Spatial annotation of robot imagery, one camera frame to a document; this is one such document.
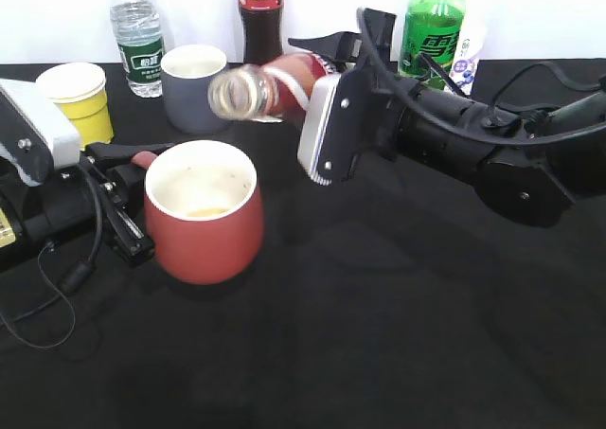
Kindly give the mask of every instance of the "yellow paper cup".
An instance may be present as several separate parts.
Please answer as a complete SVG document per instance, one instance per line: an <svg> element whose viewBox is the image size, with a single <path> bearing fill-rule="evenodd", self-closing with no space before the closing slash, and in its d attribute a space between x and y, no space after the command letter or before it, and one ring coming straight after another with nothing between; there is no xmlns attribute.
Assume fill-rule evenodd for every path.
<svg viewBox="0 0 606 429"><path fill-rule="evenodd" d="M110 143L114 130L107 110L105 72L92 63L68 63L51 67L36 84L67 116L89 143Z"/></svg>

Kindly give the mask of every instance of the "wire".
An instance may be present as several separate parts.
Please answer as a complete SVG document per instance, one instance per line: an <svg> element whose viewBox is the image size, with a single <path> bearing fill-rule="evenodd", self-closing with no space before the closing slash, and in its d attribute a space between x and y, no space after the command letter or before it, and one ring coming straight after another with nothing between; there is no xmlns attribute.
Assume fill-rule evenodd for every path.
<svg viewBox="0 0 606 429"><path fill-rule="evenodd" d="M440 77L442 80L444 80L444 82L453 91L453 93L455 93L458 96L461 96L462 98L469 98L469 96L467 96L465 94L465 92L463 92L463 90L461 90L461 87L458 86L456 84L456 82L453 79L451 79L451 77L448 74L446 74L446 71L442 68L442 66L440 66L436 62L436 60L434 60L430 55L420 52L417 55L417 58L429 66L430 73L433 71L436 73L436 75L438 77Z"/></svg>
<svg viewBox="0 0 606 429"><path fill-rule="evenodd" d="M97 259L103 237L103 209L101 208L101 201L97 192L97 183L95 180L93 180L93 177L88 174L88 171L86 171L83 166L77 165L76 168L82 173L84 182L86 183L86 186L88 186L91 196L93 197L93 205L95 207L95 238L93 239L91 252L86 259L89 264L93 264Z"/></svg>
<svg viewBox="0 0 606 429"><path fill-rule="evenodd" d="M95 208L95 237L93 239L93 245L91 247L91 252L89 253L88 258L86 259L87 263L92 265L97 260L98 252L101 247L101 241L102 241L102 237L103 237L103 210L101 207L99 195L97 193L97 185L95 183L95 180L93 180L93 178L89 175L89 173L86 171L86 169L84 167L82 167L81 165L77 165L77 169L82 173L84 182L86 183L86 186L88 186L88 188L90 189L91 196L93 198L93 205ZM45 279L47 279L44 271L42 271L42 268L41 268L41 272L43 273L43 277ZM60 295L55 295L52 298L45 301L44 303L40 304L39 306L36 306L35 308L33 308L25 313L20 313L19 315L13 317L11 322L14 324L14 323L20 322L21 320L25 320L27 318L33 317L34 315L41 313L42 311L46 310L47 308L53 306L61 299L62 299L62 297ZM7 327L7 329L14 335L14 332L10 329L9 325L7 324L7 320L3 316L1 316L1 314L0 314L0 320L1 320L0 328L2 328L3 326Z"/></svg>
<svg viewBox="0 0 606 429"><path fill-rule="evenodd" d="M530 112L533 110L548 110L550 112L553 112L554 110L559 110L561 108L561 105L548 104L548 103L514 105L514 104L509 104L507 102L499 102L497 104L497 107L499 109L507 110L508 112L512 112L514 114L523 114L525 112Z"/></svg>
<svg viewBox="0 0 606 429"><path fill-rule="evenodd" d="M34 344L33 342L28 341L25 337L23 337L21 334L19 334L17 332L17 327L15 326L14 321L10 320L8 317L6 317L0 311L0 319L4 322L4 325L5 325L5 327L7 327L7 330L9 330L10 334L12 334L21 343L25 344L26 346L32 347L34 349L47 350L47 349L54 349L55 347L61 346L65 342L67 342L67 340L70 338L70 336L74 332L74 329L76 328L76 310L74 309L74 305L71 303L69 298L67 296L65 296L65 294L59 289L59 287L57 287L53 283L53 281L48 278L48 276L46 275L45 270L42 267L42 264L40 262L43 253L51 251L52 248L53 248L52 242L47 243L46 246L42 248L42 250L40 251L40 254L38 254L38 268L40 269L40 274L42 275L43 279L45 280L45 284L48 287L50 287L52 290L54 290L63 301L65 301L65 304L67 305L67 307L69 308L69 311L71 312L72 323L69 327L69 330L67 330L67 333L65 334L65 336L62 337L60 340L53 342L52 344L47 344L47 345Z"/></svg>
<svg viewBox="0 0 606 429"><path fill-rule="evenodd" d="M37 306L34 309L27 311L26 313L20 313L19 315L17 315L16 317L14 317L12 319L12 322L13 323L20 322L21 320L30 318L31 316L33 316L37 313L41 313L44 309L51 307L53 304L55 304L59 300L61 300L61 297L58 295L55 295L52 298L45 301L44 303L42 303L40 306Z"/></svg>
<svg viewBox="0 0 606 429"><path fill-rule="evenodd" d="M551 72L551 74L553 74L553 76L569 90L577 91L580 93L592 93L601 89L601 86L599 84L587 85L571 80L568 76L566 76L566 74L564 74L564 71L562 71L561 68L553 62L537 62L529 64L528 66L516 72L513 77L509 79L509 81L505 85L503 85L492 97L492 100L489 104L489 115L493 127L502 127L507 125L507 123L502 123L496 114L496 103L498 102L499 98L503 96L503 94L515 81L520 79L526 72L530 71L531 69L534 69L535 67L545 67L549 69L549 72Z"/></svg>
<svg viewBox="0 0 606 429"><path fill-rule="evenodd" d="M471 140L473 142L486 143L489 145L497 145L502 147L536 147L539 145L551 145L554 143L561 143L565 140L574 140L577 138L584 137L589 134L595 134L599 132L606 131L606 121L598 123L596 125L577 129L573 132L561 133L561 134L553 134L547 136L540 136L533 139L520 139L520 138L504 138L497 137L488 134L476 134L471 133L469 131L465 131L460 128L456 128L448 121L444 121L442 118L435 116L431 112L425 110L418 102L416 102L407 92L404 90L397 82L399 76L389 71L387 67L381 61L381 57L379 56L379 52L375 48L372 43L372 38L370 37L370 33L368 31L368 26L366 24L366 20L364 17L364 9L358 9L357 12L358 26L360 27L360 38L362 39L363 46L365 47L366 52L368 52L368 56L372 61L372 64L377 69L381 79L385 84L389 86L389 88L394 92L396 97L403 102L403 104L408 107L415 114L420 116L425 121L433 124L439 129L449 133L456 135L461 138L465 138L467 140Z"/></svg>

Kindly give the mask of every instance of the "cola bottle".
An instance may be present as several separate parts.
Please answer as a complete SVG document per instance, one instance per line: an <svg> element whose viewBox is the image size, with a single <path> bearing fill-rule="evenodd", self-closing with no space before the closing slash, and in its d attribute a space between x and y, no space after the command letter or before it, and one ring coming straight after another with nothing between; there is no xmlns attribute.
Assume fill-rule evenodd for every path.
<svg viewBox="0 0 606 429"><path fill-rule="evenodd" d="M282 0L240 0L244 62L265 64L282 54Z"/></svg>

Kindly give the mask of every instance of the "plastic bottle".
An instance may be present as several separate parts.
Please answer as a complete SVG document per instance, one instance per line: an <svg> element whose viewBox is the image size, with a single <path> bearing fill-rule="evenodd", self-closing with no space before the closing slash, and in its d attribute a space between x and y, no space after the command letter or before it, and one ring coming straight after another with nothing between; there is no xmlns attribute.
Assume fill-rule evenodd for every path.
<svg viewBox="0 0 606 429"><path fill-rule="evenodd" d="M162 96L160 17L145 0L111 0L110 18L131 90L142 98Z"/></svg>
<svg viewBox="0 0 606 429"><path fill-rule="evenodd" d="M318 55L291 53L263 66L246 64L221 73L208 87L208 102L222 118L296 120L305 115L315 82L334 72L334 65Z"/></svg>
<svg viewBox="0 0 606 429"><path fill-rule="evenodd" d="M477 15L469 13L465 15L450 77L466 95L472 93L487 32L484 21ZM448 86L444 91L452 92Z"/></svg>
<svg viewBox="0 0 606 429"><path fill-rule="evenodd" d="M416 60L420 52L431 56L448 74L464 16L465 0L410 0L404 23L400 74L417 77L427 72ZM445 84L435 74L427 83L438 89Z"/></svg>
<svg viewBox="0 0 606 429"><path fill-rule="evenodd" d="M282 0L240 0L244 62L265 64L282 55Z"/></svg>

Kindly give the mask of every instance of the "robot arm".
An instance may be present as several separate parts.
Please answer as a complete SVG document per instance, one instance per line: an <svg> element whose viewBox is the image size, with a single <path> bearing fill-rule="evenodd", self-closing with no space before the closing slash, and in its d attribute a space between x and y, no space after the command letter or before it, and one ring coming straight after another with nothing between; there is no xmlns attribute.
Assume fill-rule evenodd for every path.
<svg viewBox="0 0 606 429"><path fill-rule="evenodd" d="M387 63L393 16L365 10L375 36L373 44ZM297 41L327 52L327 40L338 43L350 33ZM343 45L334 48L343 54ZM351 51L361 48L349 45ZM334 54L326 55L335 58ZM314 87L298 151L299 162L318 184L353 177L364 152L389 160L405 156L474 188L498 214L527 225L550 227L576 200L606 193L606 135L601 131L574 140L553 140L603 123L606 93L599 92L550 114L520 116L496 110L491 127L489 106L401 78L398 86L427 112L450 123L461 134L440 129L409 108L394 90L384 87L364 49L355 69L327 76ZM536 140L536 146L527 142ZM526 146L501 146L516 140Z"/></svg>
<svg viewBox="0 0 606 429"><path fill-rule="evenodd" d="M129 163L137 152L172 144L92 144L80 152L76 128L27 81L0 80L0 116L0 272L46 241L81 233L97 214L95 198L110 245L131 265L150 258L153 243L130 217L142 205L145 171Z"/></svg>

